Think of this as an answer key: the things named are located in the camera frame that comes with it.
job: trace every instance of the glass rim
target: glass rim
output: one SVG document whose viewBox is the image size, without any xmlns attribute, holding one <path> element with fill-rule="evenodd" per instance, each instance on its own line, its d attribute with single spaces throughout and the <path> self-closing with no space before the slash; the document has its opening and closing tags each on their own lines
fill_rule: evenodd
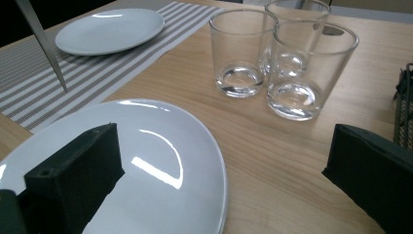
<svg viewBox="0 0 413 234">
<path fill-rule="evenodd" d="M 227 31 L 227 30 L 222 30 L 222 29 L 220 29 L 220 28 L 214 23 L 215 19 L 217 19 L 217 18 L 219 18 L 219 17 L 221 17 L 221 16 L 223 16 L 223 15 L 225 15 L 225 14 L 228 14 L 228 13 L 238 13 L 238 12 L 253 12 L 253 13 L 259 13 L 259 14 L 265 15 L 265 16 L 267 16 L 267 17 L 269 17 L 269 18 L 271 18 L 271 19 L 274 20 L 274 27 L 271 27 L 271 28 L 269 28 L 269 29 L 267 29 L 267 30 L 260 30 L 260 31 L 257 31 L 257 32 L 238 33 L 238 32 L 230 32 L 230 31 Z M 254 9 L 225 10 L 225 11 L 222 11 L 222 12 L 219 12 L 219 13 L 213 15 L 213 16 L 209 19 L 208 22 L 209 22 L 210 28 L 213 28 L 213 29 L 216 30 L 216 31 L 219 31 L 219 32 L 225 33 L 225 34 L 229 34 L 229 35 L 239 35 L 239 36 L 259 35 L 259 34 L 263 34 L 263 33 L 267 33 L 267 32 L 273 32 L 275 26 L 277 26 L 277 25 L 279 24 L 279 20 L 278 20 L 275 16 L 273 16 L 272 14 L 270 14 L 270 13 L 268 13 L 268 12 L 266 12 L 266 11 L 254 10 Z"/>
<path fill-rule="evenodd" d="M 281 45 L 283 45 L 284 47 L 287 47 L 289 49 L 293 49 L 293 50 L 297 50 L 294 49 L 293 46 L 291 46 L 290 44 L 284 42 L 278 35 L 277 35 L 277 30 L 279 27 L 286 25 L 286 24 L 295 24 L 295 23 L 301 23 L 301 22 L 310 22 L 310 23 L 319 23 L 318 21 L 315 20 L 300 20 L 300 21 L 289 21 L 289 22 L 284 22 L 284 23 L 280 23 L 277 25 L 276 28 L 274 28 L 273 30 L 273 36 L 274 39 L 280 43 Z M 349 33 L 351 36 L 353 36 L 354 42 L 351 46 L 349 46 L 347 49 L 343 49 L 343 50 L 338 50 L 338 51 L 334 51 L 334 52 L 318 52 L 317 50 L 314 51 L 308 51 L 305 49 L 298 49 L 300 52 L 303 52 L 305 54 L 311 55 L 311 56 L 335 56 L 335 55 L 342 55 L 342 54 L 346 54 L 348 52 L 353 51 L 359 44 L 359 38 L 357 36 L 357 34 L 355 34 L 352 30 L 350 30 L 348 27 L 346 26 L 342 26 L 340 24 L 337 23 L 332 23 L 332 22 L 326 22 L 323 26 L 323 28 L 325 28 L 326 26 L 330 26 L 333 28 L 338 28 L 342 31 L 346 31 L 347 33 Z"/>
<path fill-rule="evenodd" d="M 270 7 L 271 5 L 273 5 L 274 3 L 278 3 L 278 2 L 291 2 L 291 1 L 300 1 L 300 0 L 274 0 L 274 1 L 271 1 L 271 2 L 269 2 L 269 3 L 267 3 L 267 4 L 265 4 L 264 9 L 265 9 L 266 12 L 269 12 L 269 13 L 271 13 L 271 14 L 274 15 L 274 13 L 272 13 L 272 12 L 270 11 L 270 9 L 269 9 L 269 7 Z M 328 14 L 321 15 L 320 17 L 315 18 L 315 20 L 327 18 L 327 17 L 330 15 L 330 13 L 331 13 L 331 7 L 328 6 L 326 3 L 322 2 L 322 1 L 319 1 L 319 0 L 301 0 L 301 1 L 314 2 L 314 3 L 317 3 L 317 4 L 322 5 L 322 6 L 326 9 L 326 11 L 328 12 Z"/>
</svg>

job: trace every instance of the wooden table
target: wooden table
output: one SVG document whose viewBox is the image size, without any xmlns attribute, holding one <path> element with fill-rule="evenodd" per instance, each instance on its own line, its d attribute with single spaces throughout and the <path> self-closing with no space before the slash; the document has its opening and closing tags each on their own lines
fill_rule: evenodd
<svg viewBox="0 0 413 234">
<path fill-rule="evenodd" d="M 247 8 L 211 0 L 182 2 Z M 321 115 L 308 122 L 276 116 L 262 91 L 221 95 L 212 77 L 206 24 L 107 100 L 152 98 L 199 118 L 217 140 L 227 169 L 229 206 L 224 233 L 384 233 L 321 174 L 335 124 L 364 128 L 389 140 L 398 74 L 413 56 L 413 24 L 331 16 L 360 44 Z M 0 159 L 31 136 L 0 115 Z"/>
</svg>

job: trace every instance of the drinking glass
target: drinking glass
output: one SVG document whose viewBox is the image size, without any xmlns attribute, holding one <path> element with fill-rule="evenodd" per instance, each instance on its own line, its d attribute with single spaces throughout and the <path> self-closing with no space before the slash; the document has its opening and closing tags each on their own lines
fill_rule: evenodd
<svg viewBox="0 0 413 234">
<path fill-rule="evenodd" d="M 279 21 L 313 20 L 323 25 L 330 15 L 330 7 L 318 0 L 276 0 L 265 5 L 265 11 Z"/>
<path fill-rule="evenodd" d="M 304 121 L 319 115 L 358 45 L 350 29 L 326 23 L 328 30 L 309 47 L 315 23 L 287 21 L 274 32 L 267 101 L 286 119 Z"/>
<path fill-rule="evenodd" d="M 262 89 L 277 19 L 265 11 L 231 10 L 210 21 L 215 84 L 233 98 L 252 97 Z"/>
</svg>

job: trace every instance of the black wire rack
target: black wire rack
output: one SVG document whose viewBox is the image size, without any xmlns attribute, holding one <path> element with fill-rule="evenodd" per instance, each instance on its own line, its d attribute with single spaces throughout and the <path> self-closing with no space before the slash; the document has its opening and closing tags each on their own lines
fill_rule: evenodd
<svg viewBox="0 0 413 234">
<path fill-rule="evenodd" d="M 413 63 L 401 69 L 396 86 L 396 110 L 394 118 L 394 142 L 413 151 Z"/>
</svg>

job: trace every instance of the knife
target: knife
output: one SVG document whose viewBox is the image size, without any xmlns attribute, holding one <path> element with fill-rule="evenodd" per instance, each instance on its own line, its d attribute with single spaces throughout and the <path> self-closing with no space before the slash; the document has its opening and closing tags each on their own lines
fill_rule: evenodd
<svg viewBox="0 0 413 234">
<path fill-rule="evenodd" d="M 15 0 L 18 4 L 21 12 L 23 13 L 25 19 L 30 25 L 31 30 L 36 36 L 37 41 L 43 49 L 43 52 L 46 54 L 46 57 L 49 60 L 53 70 L 57 75 L 57 79 L 60 82 L 60 85 L 63 87 L 64 91 L 67 92 L 66 84 L 63 79 L 63 74 L 61 73 L 60 67 L 58 66 L 57 59 L 55 54 L 52 51 L 52 47 L 49 44 L 49 40 L 46 37 L 46 33 L 43 30 L 42 24 L 37 18 L 36 13 L 34 12 L 33 7 L 31 6 L 29 0 Z"/>
</svg>

